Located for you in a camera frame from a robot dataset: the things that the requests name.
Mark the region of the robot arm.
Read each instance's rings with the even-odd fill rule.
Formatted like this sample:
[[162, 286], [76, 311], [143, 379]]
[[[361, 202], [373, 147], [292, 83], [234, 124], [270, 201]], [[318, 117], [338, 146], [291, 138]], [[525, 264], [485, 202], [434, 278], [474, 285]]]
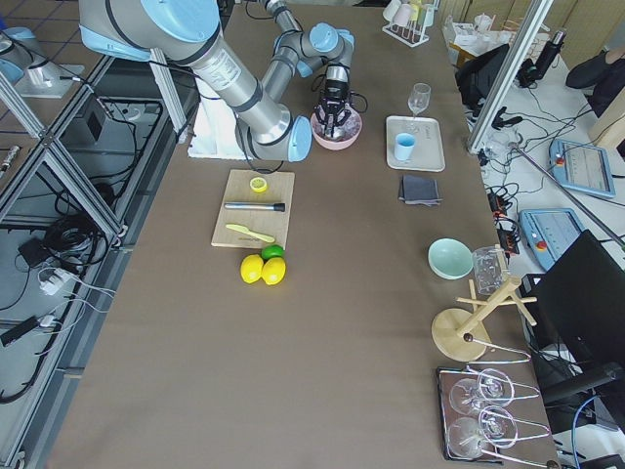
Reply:
[[348, 30], [326, 22], [302, 29], [283, 1], [265, 1], [263, 6], [281, 29], [262, 79], [264, 90], [278, 100], [295, 74], [307, 77], [324, 68], [324, 88], [314, 114], [324, 138], [342, 138], [343, 126], [352, 115], [349, 106], [354, 37]]
[[255, 77], [222, 33], [214, 1], [82, 1], [82, 41], [104, 54], [146, 62], [159, 49], [189, 67], [237, 115], [238, 141], [245, 154], [298, 162], [312, 146], [304, 116], [280, 103], [296, 71], [297, 54], [282, 50], [263, 79]]

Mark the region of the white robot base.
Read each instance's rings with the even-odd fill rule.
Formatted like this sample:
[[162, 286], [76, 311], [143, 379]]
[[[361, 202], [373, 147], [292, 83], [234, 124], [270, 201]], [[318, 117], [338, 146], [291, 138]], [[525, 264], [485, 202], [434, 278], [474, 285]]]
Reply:
[[244, 160], [235, 137], [235, 116], [230, 107], [200, 78], [195, 79], [200, 105], [193, 124], [188, 155], [194, 158]]

